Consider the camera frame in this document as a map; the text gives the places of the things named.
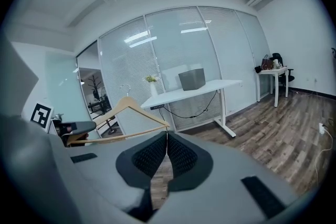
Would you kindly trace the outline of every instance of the white standing desk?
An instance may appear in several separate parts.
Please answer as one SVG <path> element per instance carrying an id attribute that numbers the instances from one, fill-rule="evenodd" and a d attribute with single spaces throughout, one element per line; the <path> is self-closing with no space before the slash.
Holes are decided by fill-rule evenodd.
<path id="1" fill-rule="evenodd" d="M 271 94 L 273 94 L 273 77 L 275 77 L 275 100 L 274 107 L 278 106 L 279 99 L 279 75 L 285 73 L 286 75 L 286 97 L 288 97 L 288 67 L 282 67 L 279 69 L 272 70 L 262 70 L 260 73 L 257 73 L 257 101 L 260 102 L 260 78 L 261 75 L 271 75 L 270 84 L 271 84 Z"/>
<path id="2" fill-rule="evenodd" d="M 168 104 L 171 102 L 183 100 L 186 98 L 194 97 L 197 95 L 201 95 L 204 93 L 212 92 L 212 91 L 217 91 L 219 90 L 219 101 L 220 101 L 220 107 L 221 107 L 221 117 L 220 119 L 213 119 L 215 122 L 217 122 L 220 127 L 222 127 L 229 135 L 232 137 L 235 137 L 236 134 L 231 131 L 230 128 L 228 128 L 225 125 L 225 98 L 224 98 L 224 89 L 233 85 L 237 85 L 242 83 L 243 81 L 241 80 L 212 80 L 208 81 L 205 83 L 205 85 L 197 90 L 193 91 L 183 91 L 183 89 L 178 89 L 175 91 L 171 92 L 165 92 L 161 93 L 158 96 L 155 97 L 150 97 L 145 101 L 142 105 L 141 108 L 147 109 L 152 106 L 160 105 L 160 104 Z"/>

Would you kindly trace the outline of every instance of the floor plank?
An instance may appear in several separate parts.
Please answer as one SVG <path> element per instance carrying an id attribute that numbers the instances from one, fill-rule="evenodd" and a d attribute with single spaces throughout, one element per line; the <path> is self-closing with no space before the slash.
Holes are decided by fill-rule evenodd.
<path id="1" fill-rule="evenodd" d="M 316 185 L 314 162 L 322 149 L 330 148 L 331 139 L 318 132 L 318 123 L 328 126 L 334 135 L 329 118 L 336 115 L 336 101 L 315 94 L 282 92 L 278 107 L 274 95 L 227 118 L 237 136 L 230 137 L 216 123 L 186 130 L 206 141 L 235 147 L 268 167 L 286 180 L 302 195 Z M 317 161 L 318 180 L 327 170 L 330 152 L 323 152 Z M 151 194 L 154 209 L 160 208 L 167 197 L 167 185 L 173 178 L 172 166 L 166 156 L 152 179 Z"/>

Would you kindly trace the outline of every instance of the black baseboard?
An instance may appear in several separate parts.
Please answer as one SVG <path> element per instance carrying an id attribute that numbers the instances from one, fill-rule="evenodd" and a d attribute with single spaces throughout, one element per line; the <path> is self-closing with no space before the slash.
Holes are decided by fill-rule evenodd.
<path id="1" fill-rule="evenodd" d="M 298 92 L 315 93 L 318 96 L 322 96 L 322 97 L 326 97 L 326 98 L 336 100 L 336 96 L 331 95 L 331 94 L 326 94 L 326 93 L 323 93 L 323 92 L 316 92 L 316 91 L 300 89 L 300 88 L 293 88 L 293 87 L 288 87 L 288 89 L 293 90 L 293 91 L 298 91 Z"/>

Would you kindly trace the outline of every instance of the gray storage bin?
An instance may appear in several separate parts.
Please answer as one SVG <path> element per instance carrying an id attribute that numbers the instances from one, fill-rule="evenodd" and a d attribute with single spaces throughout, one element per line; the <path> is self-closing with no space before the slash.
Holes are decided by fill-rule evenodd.
<path id="1" fill-rule="evenodd" d="M 194 69 L 178 74 L 184 91 L 197 90 L 205 85 L 204 69 Z"/>

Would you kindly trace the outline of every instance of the white vase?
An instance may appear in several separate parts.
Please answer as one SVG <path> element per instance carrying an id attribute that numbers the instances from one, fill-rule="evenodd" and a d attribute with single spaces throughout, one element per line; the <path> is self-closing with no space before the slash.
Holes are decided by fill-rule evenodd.
<path id="1" fill-rule="evenodd" d="M 153 97 L 158 96 L 158 95 L 157 95 L 158 93 L 157 93 L 157 91 L 156 91 L 156 87 L 155 87 L 154 82 L 150 82 L 149 85 L 150 85 L 150 87 L 151 87 L 151 94 L 152 94 L 152 96 L 153 96 Z"/>

